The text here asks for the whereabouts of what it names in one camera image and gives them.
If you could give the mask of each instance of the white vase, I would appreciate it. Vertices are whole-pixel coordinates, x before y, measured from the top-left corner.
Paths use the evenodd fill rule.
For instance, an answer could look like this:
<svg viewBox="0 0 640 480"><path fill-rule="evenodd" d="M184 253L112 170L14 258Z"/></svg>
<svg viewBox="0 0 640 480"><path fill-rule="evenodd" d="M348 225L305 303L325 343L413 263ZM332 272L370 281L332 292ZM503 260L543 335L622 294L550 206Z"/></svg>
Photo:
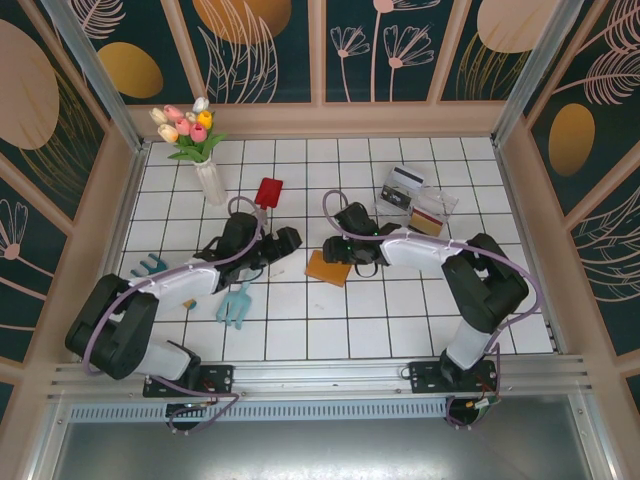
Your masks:
<svg viewBox="0 0 640 480"><path fill-rule="evenodd" d="M206 162L193 162L193 165L196 167L196 175L200 180L207 202L214 207L223 205L227 201L227 191L224 189L220 171L211 156Z"/></svg>

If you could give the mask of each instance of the red shovel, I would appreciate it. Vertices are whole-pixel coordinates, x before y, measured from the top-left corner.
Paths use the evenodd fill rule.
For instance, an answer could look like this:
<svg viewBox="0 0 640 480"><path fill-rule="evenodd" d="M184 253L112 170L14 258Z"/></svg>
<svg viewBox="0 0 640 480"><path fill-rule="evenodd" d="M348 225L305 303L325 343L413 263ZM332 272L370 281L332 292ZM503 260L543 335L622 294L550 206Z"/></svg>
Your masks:
<svg viewBox="0 0 640 480"><path fill-rule="evenodd" d="M260 183L260 189L256 194L256 205L265 211L267 207L276 208L280 198L280 191L282 190L282 183L282 180L276 180L275 178L263 178L262 183Z"/></svg>

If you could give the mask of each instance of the dark teal wallpaper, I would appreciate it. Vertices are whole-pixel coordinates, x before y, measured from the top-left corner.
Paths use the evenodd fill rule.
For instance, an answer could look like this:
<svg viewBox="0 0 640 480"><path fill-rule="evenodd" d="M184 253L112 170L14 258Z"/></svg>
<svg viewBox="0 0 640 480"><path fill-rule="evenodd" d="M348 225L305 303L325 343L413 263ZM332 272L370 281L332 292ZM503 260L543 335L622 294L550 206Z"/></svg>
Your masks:
<svg viewBox="0 0 640 480"><path fill-rule="evenodd" d="M0 179L0 357L22 362L67 237Z"/></svg>
<svg viewBox="0 0 640 480"><path fill-rule="evenodd" d="M69 4L127 105L193 102L159 0Z"/></svg>
<svg viewBox="0 0 640 480"><path fill-rule="evenodd" d="M540 0L473 0L441 100L506 100L553 7Z"/></svg>
<svg viewBox="0 0 640 480"><path fill-rule="evenodd" d="M640 414L640 375L627 377L627 386L631 392L631 397L636 404L638 413Z"/></svg>
<svg viewBox="0 0 640 480"><path fill-rule="evenodd" d="M211 103L311 101L307 0L180 0Z"/></svg>
<svg viewBox="0 0 640 480"><path fill-rule="evenodd" d="M0 425L2 425L2 419L4 413L9 406L9 400L11 400L11 394L13 393L13 385L10 383L0 382Z"/></svg>
<svg viewBox="0 0 640 480"><path fill-rule="evenodd" d="M585 0L584 3L582 4L582 7L580 8L580 11L578 12L578 16L576 17L575 21L573 22L573 25L571 26L571 29L569 30L569 33L567 33L567 35L564 37L564 40L562 41L562 44L560 45L560 48L556 52L555 57L553 57L553 60L549 64L549 67L547 68L547 70L544 73L543 77L540 79L540 83L538 84L538 86L534 90L533 94L531 95L531 98L529 99L529 102L527 102L527 105L524 107L524 116L525 117L529 116L529 112L531 111L533 106L536 104L536 102L538 101L538 98L540 97L540 94L542 93L542 90L547 85L547 80L548 80L549 76L551 75L551 73L558 66L558 63L560 62L560 60L564 56L564 53L566 52L567 47L569 46L569 44L573 40L573 37L575 36L576 31L580 28L580 25L582 24L582 21L584 20L584 17L587 15L587 13L589 12L589 9L592 6L593 6L593 0Z"/></svg>
<svg viewBox="0 0 640 480"><path fill-rule="evenodd" d="M425 101L452 6L327 0L326 101Z"/></svg>
<svg viewBox="0 0 640 480"><path fill-rule="evenodd" d="M73 219L104 131L14 0L0 45L0 153Z"/></svg>
<svg viewBox="0 0 640 480"><path fill-rule="evenodd" d="M640 140L640 3L612 0L531 132L568 214Z"/></svg>
<svg viewBox="0 0 640 480"><path fill-rule="evenodd" d="M640 169L571 235L616 354L640 349Z"/></svg>

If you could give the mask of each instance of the white tiled floor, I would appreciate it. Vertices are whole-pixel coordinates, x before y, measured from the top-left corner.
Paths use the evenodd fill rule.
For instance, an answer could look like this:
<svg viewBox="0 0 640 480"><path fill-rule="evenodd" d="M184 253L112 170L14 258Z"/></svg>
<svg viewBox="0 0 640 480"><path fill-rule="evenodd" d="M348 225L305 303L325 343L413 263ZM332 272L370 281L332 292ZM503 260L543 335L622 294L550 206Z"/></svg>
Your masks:
<svg viewBox="0 0 640 480"><path fill-rule="evenodd" d="M206 204L193 167L167 156L154 144L140 186L120 274L140 269L147 253L179 266L222 233L226 207ZM184 343L205 361L357 359L439 355L460 323L446 281L417 270L380 268L372 278L354 269L345 288L304 275L313 249L334 234L322 216L326 190L342 188L350 201L373 213L376 187L393 165L405 163L428 182L459 198L443 238L466 240L485 231L516 263L524 250L498 165L487 138L356 138L225 141L216 147L229 197L253 198L263 177L284 181L273 230L298 229L302 248L275 263L248 290L253 303L241 330L215 322L226 292L198 298L156 319L154 334ZM339 200L329 202L331 211ZM363 267L363 275L373 273ZM532 301L525 300L518 311ZM506 354L553 351L542 315L507 329L500 337Z"/></svg>

